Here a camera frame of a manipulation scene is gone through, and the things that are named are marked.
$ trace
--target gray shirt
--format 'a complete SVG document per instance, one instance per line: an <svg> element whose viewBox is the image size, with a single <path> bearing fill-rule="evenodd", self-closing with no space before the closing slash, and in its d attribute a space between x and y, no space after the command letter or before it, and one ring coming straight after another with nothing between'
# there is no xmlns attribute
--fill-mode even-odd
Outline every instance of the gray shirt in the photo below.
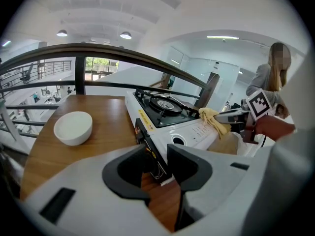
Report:
<svg viewBox="0 0 315 236"><path fill-rule="evenodd" d="M271 106L281 104L285 106L284 101L281 99L279 92L266 91L269 85L271 67L269 64L260 65L256 71L255 77L252 79L250 85L246 89L246 95L250 96L258 89L263 89Z"/></svg>

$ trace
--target bowl rim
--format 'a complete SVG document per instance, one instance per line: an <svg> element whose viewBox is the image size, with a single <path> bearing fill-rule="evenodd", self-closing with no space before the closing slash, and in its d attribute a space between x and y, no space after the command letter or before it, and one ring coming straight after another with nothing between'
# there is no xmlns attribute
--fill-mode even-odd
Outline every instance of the bowl rim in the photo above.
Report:
<svg viewBox="0 0 315 236"><path fill-rule="evenodd" d="M88 115L88 116L90 117L90 119L91 119L91 125L93 124L92 116L91 116L89 113L83 112L83 111L72 111L72 112L69 112L69 113L67 113L67 114L65 114L65 115L63 115L63 116L61 116L61 117L56 121L56 123L55 123L55 125L54 125L54 134L55 134L55 136L56 136L59 140L72 141L72 140L74 140L74 139L76 139L76 138L82 136L85 132L88 131L89 128L88 128L87 130L85 130L80 136L77 136L77 137L74 137L74 138L70 138L70 139L62 138L62 137L60 137L59 135L56 134L56 127L57 127L58 123L60 123L61 120L62 120L64 117L66 117L67 115L71 115L71 114L73 114L73 113L84 113L85 115Z"/></svg>

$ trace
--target ceiling light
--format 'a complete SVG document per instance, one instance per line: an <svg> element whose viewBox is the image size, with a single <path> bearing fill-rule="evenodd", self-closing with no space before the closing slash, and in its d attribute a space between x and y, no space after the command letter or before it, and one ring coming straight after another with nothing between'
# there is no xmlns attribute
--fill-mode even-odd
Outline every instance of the ceiling light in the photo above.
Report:
<svg viewBox="0 0 315 236"><path fill-rule="evenodd" d="M207 36L207 38L240 39L239 37L232 36Z"/></svg>
<svg viewBox="0 0 315 236"><path fill-rule="evenodd" d="M67 37L67 36L68 36L68 33L67 33L66 30L61 29L61 30L57 33L57 36L59 36L59 37Z"/></svg>
<svg viewBox="0 0 315 236"><path fill-rule="evenodd" d="M6 46L11 43L11 40L6 41L2 46Z"/></svg>
<svg viewBox="0 0 315 236"><path fill-rule="evenodd" d="M179 64L177 61L175 61L175 60L173 60L173 59L171 59L171 61L175 62L176 64Z"/></svg>
<svg viewBox="0 0 315 236"><path fill-rule="evenodd" d="M124 31L122 34L120 34L120 37L124 39L132 39L130 32Z"/></svg>

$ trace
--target brown tabletop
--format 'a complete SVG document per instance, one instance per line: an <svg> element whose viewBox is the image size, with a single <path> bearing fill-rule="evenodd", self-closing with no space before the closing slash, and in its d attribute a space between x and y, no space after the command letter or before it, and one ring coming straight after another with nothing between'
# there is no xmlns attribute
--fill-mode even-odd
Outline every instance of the brown tabletop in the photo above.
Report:
<svg viewBox="0 0 315 236"><path fill-rule="evenodd" d="M53 128L61 116L73 111L89 113L93 119L93 130L85 143L71 147L55 137ZM124 97L71 95L53 113L35 141L25 165L20 198L24 200L75 161L135 144ZM151 196L150 211L168 230L174 231L180 200L180 188L176 181L161 187L150 174L144 174L141 188Z"/></svg>

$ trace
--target bowl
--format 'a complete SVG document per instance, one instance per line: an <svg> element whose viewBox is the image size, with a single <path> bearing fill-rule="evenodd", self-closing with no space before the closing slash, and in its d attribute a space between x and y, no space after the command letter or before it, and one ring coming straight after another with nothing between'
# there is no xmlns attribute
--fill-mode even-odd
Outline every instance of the bowl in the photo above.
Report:
<svg viewBox="0 0 315 236"><path fill-rule="evenodd" d="M84 143L92 132L92 117L85 112L71 112L57 120L55 136L64 144L76 146Z"/></svg>

